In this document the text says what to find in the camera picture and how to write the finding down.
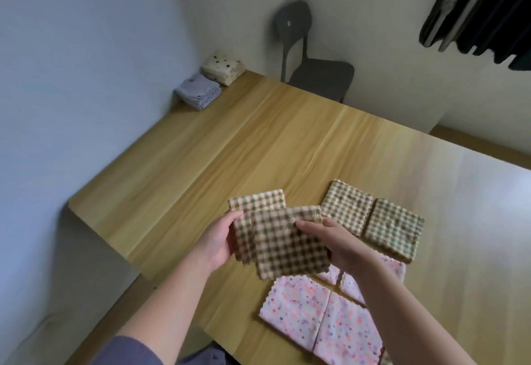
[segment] dark gray chair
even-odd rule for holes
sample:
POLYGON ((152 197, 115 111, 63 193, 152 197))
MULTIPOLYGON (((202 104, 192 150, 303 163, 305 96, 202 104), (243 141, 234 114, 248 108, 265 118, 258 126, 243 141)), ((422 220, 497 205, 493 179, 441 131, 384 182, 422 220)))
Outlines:
POLYGON ((312 26, 308 4, 298 0, 282 7, 275 15, 275 26, 283 44, 280 81, 286 82, 289 50, 302 38, 302 63, 292 74, 288 84, 342 103, 354 78, 354 66, 347 62, 308 57, 308 32, 312 26))

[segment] curtain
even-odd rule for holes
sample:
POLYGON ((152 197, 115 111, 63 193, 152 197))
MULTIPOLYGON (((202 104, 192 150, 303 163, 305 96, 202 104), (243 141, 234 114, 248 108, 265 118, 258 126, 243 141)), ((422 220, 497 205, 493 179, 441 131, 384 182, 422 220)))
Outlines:
POLYGON ((531 0, 437 0, 421 29, 419 41, 431 46, 441 39, 455 41, 462 53, 475 47, 473 54, 478 56, 490 49, 497 64, 514 54, 510 69, 531 70, 531 0), (434 31, 441 18, 444 20, 434 31))

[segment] black curtain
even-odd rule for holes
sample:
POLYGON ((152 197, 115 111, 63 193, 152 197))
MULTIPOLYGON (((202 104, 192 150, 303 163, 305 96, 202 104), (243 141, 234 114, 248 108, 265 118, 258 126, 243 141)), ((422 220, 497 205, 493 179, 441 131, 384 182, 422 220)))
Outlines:
MULTIPOLYGON (((441 14, 442 2, 435 2, 422 26, 419 37, 422 45, 441 14)), ((448 34, 467 2, 457 0, 455 8, 444 20, 431 44, 448 34)), ((487 49, 494 51, 497 64, 515 54, 509 68, 531 70, 531 0, 479 0, 455 42, 462 53, 470 52, 474 46, 474 55, 481 55, 487 49)))

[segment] hand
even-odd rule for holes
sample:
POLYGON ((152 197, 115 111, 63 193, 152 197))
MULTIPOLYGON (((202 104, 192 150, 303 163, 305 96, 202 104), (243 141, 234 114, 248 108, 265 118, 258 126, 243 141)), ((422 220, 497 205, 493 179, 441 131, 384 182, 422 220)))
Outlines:
POLYGON ((334 219, 323 217, 322 224, 311 221, 297 221, 297 228, 319 238, 332 251, 332 264, 344 272, 372 255, 372 249, 339 225, 334 219))
POLYGON ((196 243, 210 265, 210 272, 218 269, 232 254, 227 240, 229 226, 240 219, 243 211, 229 211, 212 221, 196 243))

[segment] chair seat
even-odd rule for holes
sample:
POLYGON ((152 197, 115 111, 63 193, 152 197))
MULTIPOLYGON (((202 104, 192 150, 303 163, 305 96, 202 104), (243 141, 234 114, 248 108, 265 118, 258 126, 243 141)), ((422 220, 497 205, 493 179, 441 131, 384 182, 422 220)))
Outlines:
POLYGON ((289 85, 310 93, 343 102, 354 78, 354 67, 347 62, 305 59, 293 72, 289 85))

